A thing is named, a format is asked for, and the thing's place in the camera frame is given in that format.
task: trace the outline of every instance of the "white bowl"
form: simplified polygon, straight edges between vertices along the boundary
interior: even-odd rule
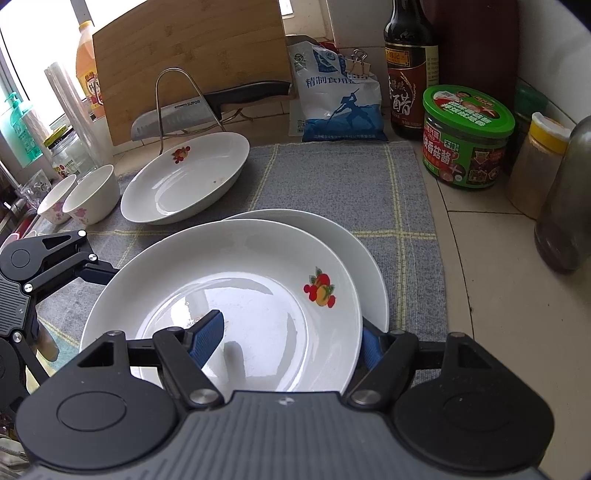
[[[351,274],[359,294],[363,316],[383,332],[388,331],[388,292],[382,273],[364,244],[348,230],[328,218],[300,210],[253,210],[239,213],[229,219],[236,218],[258,218],[285,223],[300,228],[324,242],[339,256]]]
[[[64,213],[84,225],[100,222],[115,208],[121,192],[113,165],[89,173],[64,202]]]
[[[148,163],[123,193],[130,222],[165,225],[185,220],[219,200],[242,171],[248,140],[231,132],[193,138]]]
[[[304,286],[318,267],[326,275],[311,301]],[[334,303],[324,296],[327,280]],[[203,372],[226,399],[233,390],[344,392],[361,345],[353,280],[320,240],[267,220],[206,223],[141,252],[100,294],[80,350],[108,330],[151,338],[212,309],[225,331]],[[160,384],[155,369],[133,373]]]
[[[49,191],[39,205],[37,214],[55,225],[67,222],[70,216],[64,214],[63,206],[66,198],[74,188],[76,188],[75,174],[67,176]]]

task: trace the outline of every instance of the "spice jar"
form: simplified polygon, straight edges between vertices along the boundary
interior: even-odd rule
[[[520,212],[538,218],[550,191],[562,155],[569,144],[570,129],[539,112],[531,116],[530,131],[524,141],[506,195]]]
[[[62,178],[75,173],[80,181],[97,169],[72,127],[58,128],[43,144],[51,151],[51,165]]]
[[[591,116],[570,136],[556,179],[535,224],[535,245],[550,268],[570,272],[591,255]]]

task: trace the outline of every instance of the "salt bag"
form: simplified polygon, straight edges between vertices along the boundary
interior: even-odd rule
[[[387,140],[376,77],[345,70],[345,58],[304,41],[289,47],[306,125],[302,142]]]

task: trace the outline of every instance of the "dark glass bottle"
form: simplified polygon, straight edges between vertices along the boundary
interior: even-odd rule
[[[535,224],[535,246],[546,264],[572,272],[591,256],[591,116],[570,134],[552,188]]]
[[[394,0],[384,31],[392,128],[404,138],[423,137],[423,92],[439,83],[439,52],[420,0]]]

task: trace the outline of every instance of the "plastic wrap roll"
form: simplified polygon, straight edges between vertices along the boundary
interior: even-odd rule
[[[22,121],[27,126],[27,130],[29,130],[29,133],[33,137],[33,140],[35,141],[39,149],[43,152],[45,158],[49,162],[51,162],[51,152],[49,151],[49,148],[43,145],[45,139],[51,135],[51,128],[49,127],[49,125],[45,124],[39,118],[34,108],[29,110],[22,116]]]
[[[98,166],[113,163],[113,155],[95,135],[90,116],[64,66],[58,62],[52,63],[46,68],[45,75],[90,157]]]

